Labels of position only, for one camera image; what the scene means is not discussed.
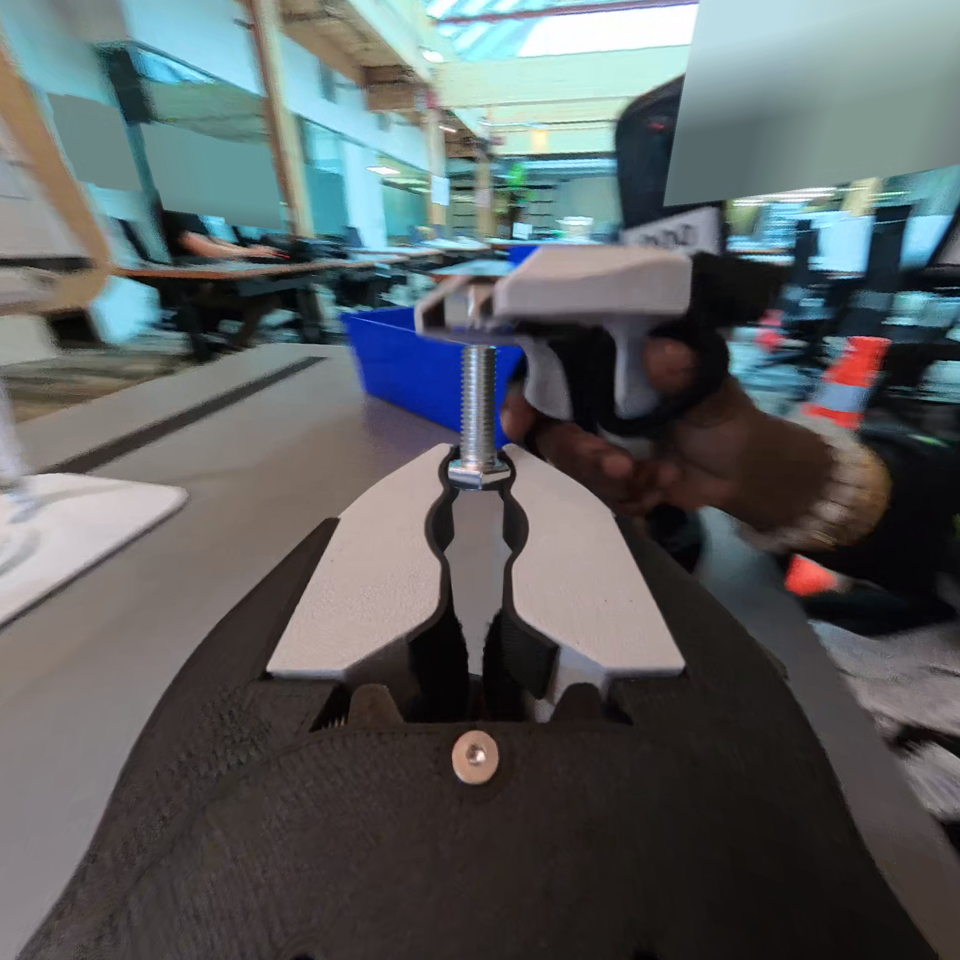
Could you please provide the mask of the long office desk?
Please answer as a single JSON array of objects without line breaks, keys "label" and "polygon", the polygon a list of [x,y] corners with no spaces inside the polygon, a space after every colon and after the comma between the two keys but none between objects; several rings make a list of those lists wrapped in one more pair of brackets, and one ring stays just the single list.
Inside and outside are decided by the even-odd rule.
[{"label": "long office desk", "polygon": [[308,345],[327,343],[325,315],[313,294],[313,287],[331,274],[356,274],[379,267],[407,269],[426,258],[437,258],[439,252],[428,247],[396,247],[388,251],[363,250],[358,259],[321,259],[309,262],[241,263],[205,261],[193,265],[150,265],[135,267],[111,266],[111,274],[166,292],[175,308],[175,323],[189,343],[190,353],[199,364],[214,358],[211,336],[199,320],[195,308],[196,290],[204,284],[228,288],[237,297],[266,296],[294,291],[297,296],[298,332]]}]

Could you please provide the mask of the person's right forearm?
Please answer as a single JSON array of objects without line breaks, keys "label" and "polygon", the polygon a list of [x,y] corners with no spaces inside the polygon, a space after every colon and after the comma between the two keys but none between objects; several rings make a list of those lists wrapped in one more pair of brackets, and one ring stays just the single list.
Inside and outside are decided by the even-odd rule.
[{"label": "person's right forearm", "polygon": [[892,594],[933,594],[954,541],[958,442],[881,429],[864,429],[859,437],[887,469],[889,501],[866,538],[836,552],[832,569]]}]

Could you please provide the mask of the orange traffic cone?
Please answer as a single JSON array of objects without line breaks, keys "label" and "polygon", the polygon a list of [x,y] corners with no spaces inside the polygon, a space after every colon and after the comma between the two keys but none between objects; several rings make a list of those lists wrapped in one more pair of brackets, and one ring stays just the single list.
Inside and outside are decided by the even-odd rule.
[{"label": "orange traffic cone", "polygon": [[[882,337],[846,338],[840,357],[822,376],[810,398],[799,406],[798,414],[847,431],[857,430],[891,344]],[[800,599],[845,589],[841,577],[802,556],[791,558],[784,585]]]}]

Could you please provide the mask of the steel hex nut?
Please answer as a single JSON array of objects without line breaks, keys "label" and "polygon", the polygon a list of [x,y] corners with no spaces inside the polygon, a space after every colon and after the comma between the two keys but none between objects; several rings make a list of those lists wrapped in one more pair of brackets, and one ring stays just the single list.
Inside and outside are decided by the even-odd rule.
[{"label": "steel hex nut", "polygon": [[454,339],[475,345],[498,342],[492,284],[468,284],[451,294],[446,307],[446,324]]}]

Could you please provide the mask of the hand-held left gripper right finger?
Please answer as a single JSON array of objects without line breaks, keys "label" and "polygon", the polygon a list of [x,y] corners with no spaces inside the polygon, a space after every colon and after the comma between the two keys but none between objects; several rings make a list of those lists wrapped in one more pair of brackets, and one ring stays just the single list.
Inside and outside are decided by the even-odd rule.
[{"label": "hand-held left gripper right finger", "polygon": [[505,460],[505,668],[535,702],[680,676],[686,661],[614,514],[523,448]]}]

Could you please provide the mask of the steel hex bolt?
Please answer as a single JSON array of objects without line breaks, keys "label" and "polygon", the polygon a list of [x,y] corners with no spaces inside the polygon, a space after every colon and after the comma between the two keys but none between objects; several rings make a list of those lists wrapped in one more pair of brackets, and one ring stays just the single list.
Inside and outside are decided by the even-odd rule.
[{"label": "steel hex bolt", "polygon": [[497,445],[497,352],[493,346],[462,348],[460,442],[447,467],[451,487],[464,492],[496,489],[512,476]]}]

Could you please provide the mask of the blue plastic bin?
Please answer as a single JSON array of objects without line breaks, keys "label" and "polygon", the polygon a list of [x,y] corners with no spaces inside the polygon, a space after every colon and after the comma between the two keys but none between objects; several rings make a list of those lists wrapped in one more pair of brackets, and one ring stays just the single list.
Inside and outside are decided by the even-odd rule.
[{"label": "blue plastic bin", "polygon": [[341,322],[368,395],[460,431],[462,345],[420,337],[412,307],[348,311]]}]

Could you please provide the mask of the person's right hand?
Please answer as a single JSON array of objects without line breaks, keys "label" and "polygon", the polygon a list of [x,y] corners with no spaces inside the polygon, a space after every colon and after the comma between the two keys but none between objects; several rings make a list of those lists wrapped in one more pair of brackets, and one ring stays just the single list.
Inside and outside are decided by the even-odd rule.
[{"label": "person's right hand", "polygon": [[632,453],[598,433],[587,405],[613,373],[612,337],[578,335],[563,342],[560,353],[571,381],[573,420],[548,417],[526,399],[521,362],[510,378],[501,426],[512,443],[535,449],[618,514],[710,507],[767,532],[797,521],[832,471],[830,452],[816,435],[763,413],[731,376],[668,425],[652,452]]}]

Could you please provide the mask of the sign board on white stand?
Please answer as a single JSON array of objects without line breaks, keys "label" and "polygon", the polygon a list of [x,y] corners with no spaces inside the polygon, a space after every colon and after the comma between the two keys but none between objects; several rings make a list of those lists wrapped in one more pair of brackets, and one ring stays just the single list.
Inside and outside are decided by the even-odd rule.
[{"label": "sign board on white stand", "polygon": [[[7,44],[1,53],[1,313],[89,306],[112,265],[102,230]],[[180,510],[187,493],[33,474],[1,390],[1,622],[13,622]]]}]

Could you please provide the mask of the black and white printed trousers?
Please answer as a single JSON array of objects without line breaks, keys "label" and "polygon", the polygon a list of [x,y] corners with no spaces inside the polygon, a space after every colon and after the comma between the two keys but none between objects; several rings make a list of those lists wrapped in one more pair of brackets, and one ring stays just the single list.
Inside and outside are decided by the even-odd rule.
[{"label": "black and white printed trousers", "polygon": [[958,621],[879,638],[813,627],[920,804],[941,824],[958,826]]}]

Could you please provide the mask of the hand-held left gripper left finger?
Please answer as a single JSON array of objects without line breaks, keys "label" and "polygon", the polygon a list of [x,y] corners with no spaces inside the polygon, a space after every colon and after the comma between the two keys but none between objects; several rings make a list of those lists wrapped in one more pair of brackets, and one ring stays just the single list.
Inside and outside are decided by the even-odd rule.
[{"label": "hand-held left gripper left finger", "polygon": [[441,612],[446,561],[428,522],[449,492],[452,452],[433,446],[340,513],[270,656],[271,678],[418,695],[410,643]]}]

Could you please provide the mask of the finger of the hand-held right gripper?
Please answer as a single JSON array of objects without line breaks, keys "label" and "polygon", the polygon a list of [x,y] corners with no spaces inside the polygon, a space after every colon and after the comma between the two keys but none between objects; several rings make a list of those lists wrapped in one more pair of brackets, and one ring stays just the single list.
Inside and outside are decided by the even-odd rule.
[{"label": "finger of the hand-held right gripper", "polygon": [[[447,325],[447,307],[451,295],[469,284],[491,284],[498,280],[493,277],[469,274],[451,274],[440,279],[424,298],[414,306],[414,330],[423,338],[435,340],[455,340]],[[498,340],[503,340],[503,330],[497,330]]]},{"label": "finger of the hand-held right gripper", "polygon": [[690,256],[654,246],[539,246],[494,286],[494,316],[509,320],[684,315]]}]

